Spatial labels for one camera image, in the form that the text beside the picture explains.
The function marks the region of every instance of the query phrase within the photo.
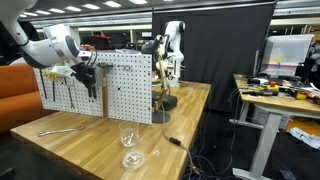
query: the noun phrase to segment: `wooden table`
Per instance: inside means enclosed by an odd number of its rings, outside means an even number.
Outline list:
[[[182,82],[171,89],[178,105],[171,110],[166,123],[168,136],[175,137],[190,148],[195,138],[210,85]],[[184,149],[168,142],[162,134],[162,124],[140,124],[140,141],[136,147],[124,148],[119,140],[121,120],[58,112],[11,130],[11,133],[36,151],[57,160],[92,179],[179,179],[188,159]],[[38,137],[39,131],[51,131],[77,126],[82,131]],[[137,171],[126,171],[122,157],[132,150],[146,156]]]
[[[246,91],[242,88],[247,87],[247,79],[245,79],[241,75],[234,75],[234,78],[239,91]],[[230,121],[239,125],[262,129],[262,133],[250,171],[248,172],[241,169],[233,168],[233,174],[241,179],[267,180],[268,178],[263,177],[262,173],[264,171],[274,139],[276,137],[282,115],[288,114],[292,116],[319,119],[320,106],[306,100],[295,100],[294,98],[266,96],[254,97],[241,93],[240,96],[241,100],[243,101],[243,113],[241,114],[239,120],[232,119]],[[268,112],[268,120],[264,126],[246,122],[249,104],[254,104],[257,108],[263,109]]]

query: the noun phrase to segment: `black curtain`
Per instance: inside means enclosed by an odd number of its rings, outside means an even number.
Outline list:
[[[274,3],[187,12],[154,12],[152,35],[164,34],[166,22],[186,23],[181,50],[181,80],[212,84],[210,108],[229,112],[233,74],[252,74],[256,51],[262,49]]]

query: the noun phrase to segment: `white pegboard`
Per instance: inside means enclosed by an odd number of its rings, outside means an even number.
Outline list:
[[[107,70],[109,117],[151,124],[151,55],[99,53],[102,62],[113,64]]]
[[[96,73],[97,98],[89,98],[87,88],[76,79],[55,81],[55,101],[53,101],[52,81],[43,76],[47,98],[44,95],[40,71],[35,69],[43,107],[60,111],[75,112],[93,116],[103,116],[102,69],[98,63],[113,64],[107,69],[108,117],[151,124],[151,55],[116,54],[99,52],[93,67]],[[71,108],[68,86],[71,90],[74,108]]]

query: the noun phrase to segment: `ceiling light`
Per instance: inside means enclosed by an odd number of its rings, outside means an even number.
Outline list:
[[[145,0],[129,0],[129,1],[131,1],[134,4],[146,4],[146,3],[148,3]]]
[[[38,14],[35,14],[35,13],[29,13],[29,12],[25,12],[23,13],[25,15],[29,15],[29,16],[38,16]]]
[[[51,12],[56,12],[56,13],[64,13],[63,10],[56,9],[56,8],[49,9],[49,11],[51,11]]]
[[[102,3],[102,4],[105,4],[105,5],[110,6],[110,7],[120,7],[121,6],[121,4],[116,3],[114,1],[107,1],[107,2]]]
[[[70,10],[70,11],[77,11],[77,12],[81,11],[81,9],[76,8],[76,7],[73,7],[73,6],[68,6],[68,7],[66,7],[65,9],[68,9],[68,10]]]
[[[41,10],[38,10],[38,11],[36,11],[37,13],[39,13],[39,14],[44,14],[44,15],[49,15],[49,14],[51,14],[51,13],[49,13],[49,12],[47,12],[47,11],[41,11]]]
[[[93,4],[85,4],[85,5],[82,5],[83,7],[85,8],[88,8],[88,9],[100,9],[100,7],[96,6],[96,5],[93,5]]]

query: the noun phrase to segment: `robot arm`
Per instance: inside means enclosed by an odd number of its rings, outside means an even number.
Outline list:
[[[26,62],[35,68],[74,59],[79,54],[79,47],[72,37],[55,36],[41,41],[31,41],[17,20],[25,9],[30,9],[37,0],[3,0],[0,7],[0,22],[7,29],[22,50]]]
[[[180,51],[181,33],[185,29],[185,23],[183,21],[170,21],[166,24],[165,35],[163,37],[163,68],[167,72],[168,81],[170,87],[179,86],[179,78],[181,72],[181,63],[184,60],[184,56]],[[173,52],[168,52],[168,44]]]

